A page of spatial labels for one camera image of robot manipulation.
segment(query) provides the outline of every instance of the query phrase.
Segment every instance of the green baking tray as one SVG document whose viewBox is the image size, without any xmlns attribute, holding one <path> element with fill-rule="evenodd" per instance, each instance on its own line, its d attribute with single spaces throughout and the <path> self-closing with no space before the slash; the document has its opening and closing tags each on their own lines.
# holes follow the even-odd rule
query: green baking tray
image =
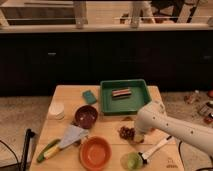
<svg viewBox="0 0 213 171">
<path fill-rule="evenodd" d="M 131 96 L 124 99 L 113 99 L 112 91 L 129 87 Z M 151 97 L 143 79 L 101 81 L 101 111 L 105 116 L 131 115 L 151 101 Z"/>
</svg>

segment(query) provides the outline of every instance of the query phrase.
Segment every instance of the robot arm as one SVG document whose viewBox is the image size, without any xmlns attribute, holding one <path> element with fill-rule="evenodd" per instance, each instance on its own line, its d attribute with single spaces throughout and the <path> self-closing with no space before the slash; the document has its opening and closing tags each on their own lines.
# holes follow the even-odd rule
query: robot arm
<svg viewBox="0 0 213 171">
<path fill-rule="evenodd" d="M 136 134 L 146 134 L 154 127 L 213 156 L 213 129 L 166 116 L 162 102 L 151 101 L 142 107 L 134 126 Z"/>
</svg>

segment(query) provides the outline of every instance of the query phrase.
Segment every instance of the wooden table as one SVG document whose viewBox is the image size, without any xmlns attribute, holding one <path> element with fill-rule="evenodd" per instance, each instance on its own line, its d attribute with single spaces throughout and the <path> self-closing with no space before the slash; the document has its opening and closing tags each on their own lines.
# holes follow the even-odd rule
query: wooden table
<svg viewBox="0 0 213 171">
<path fill-rule="evenodd" d="M 156 86 L 148 87 L 150 95 L 154 100 L 161 100 L 159 90 Z M 37 164 L 36 158 L 41 150 L 53 139 L 61 138 L 67 126 L 72 122 L 76 110 L 85 105 L 82 98 L 82 92 L 91 90 L 99 100 L 99 86 L 57 86 L 52 101 L 61 101 L 65 106 L 65 117 L 62 120 L 54 120 L 47 115 L 44 123 L 39 142 L 32 159 L 30 171 L 62 171 L 62 170 L 85 170 L 79 162 L 79 148 L 69 146 L 60 151 L 54 157 Z M 100 111 L 99 103 L 93 105 Z M 122 121 L 122 119 L 104 119 L 99 116 L 96 124 L 91 129 L 89 137 L 104 137 L 111 145 L 112 156 L 105 170 L 119 171 L 123 170 L 120 165 L 120 158 L 136 150 L 144 151 L 152 147 L 167 134 L 155 130 L 145 136 L 145 142 L 140 145 L 129 144 L 126 140 L 120 139 L 118 129 L 121 126 L 133 127 L 133 121 Z M 150 164 L 146 165 L 144 171 L 183 171 L 183 166 L 179 157 L 178 149 L 174 139 L 167 145 L 157 151 L 151 158 Z"/>
</svg>

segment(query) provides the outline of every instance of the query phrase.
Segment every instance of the brown food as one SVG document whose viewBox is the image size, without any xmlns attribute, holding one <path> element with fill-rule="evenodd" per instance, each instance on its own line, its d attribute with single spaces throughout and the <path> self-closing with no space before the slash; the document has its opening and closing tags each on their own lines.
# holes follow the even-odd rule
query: brown food
<svg viewBox="0 0 213 171">
<path fill-rule="evenodd" d="M 125 139 L 125 140 L 133 140 L 134 139 L 134 136 L 135 136 L 135 129 L 134 128 L 128 128 L 126 126 L 122 126 L 118 132 L 119 132 L 119 135 L 122 139 Z"/>
</svg>

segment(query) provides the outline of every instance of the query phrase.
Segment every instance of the cable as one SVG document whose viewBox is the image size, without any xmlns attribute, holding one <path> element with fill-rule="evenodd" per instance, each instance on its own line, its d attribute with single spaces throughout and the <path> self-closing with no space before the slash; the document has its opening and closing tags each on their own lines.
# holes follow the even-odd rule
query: cable
<svg viewBox="0 0 213 171">
<path fill-rule="evenodd" d="M 213 167 L 204 167 L 204 168 L 197 169 L 196 171 L 213 171 Z"/>
<path fill-rule="evenodd" d="M 16 162 L 17 162 L 18 170 L 21 171 L 20 166 L 19 166 L 18 157 L 16 156 L 16 153 L 4 141 L 0 140 L 0 143 L 5 145 L 5 147 L 7 147 L 10 150 L 10 152 L 13 153 L 13 155 L 14 155 L 14 157 L 16 159 Z"/>
<path fill-rule="evenodd" d="M 181 155 L 181 145 L 182 145 L 183 141 L 180 141 L 179 144 L 178 144 L 178 152 L 179 152 L 179 155 L 180 155 L 180 159 L 183 163 L 183 159 L 182 159 L 182 155 Z M 213 157 L 212 156 L 209 156 L 212 164 L 213 164 Z M 203 168 L 199 168 L 199 169 L 196 169 L 196 171 L 213 171 L 213 167 L 203 167 Z"/>
<path fill-rule="evenodd" d="M 179 144 L 178 144 L 178 152 L 179 152 L 179 155 L 180 155 L 181 162 L 183 163 L 182 154 L 181 154 L 181 150 L 180 150 L 182 143 L 183 143 L 183 141 L 180 141 Z"/>
</svg>

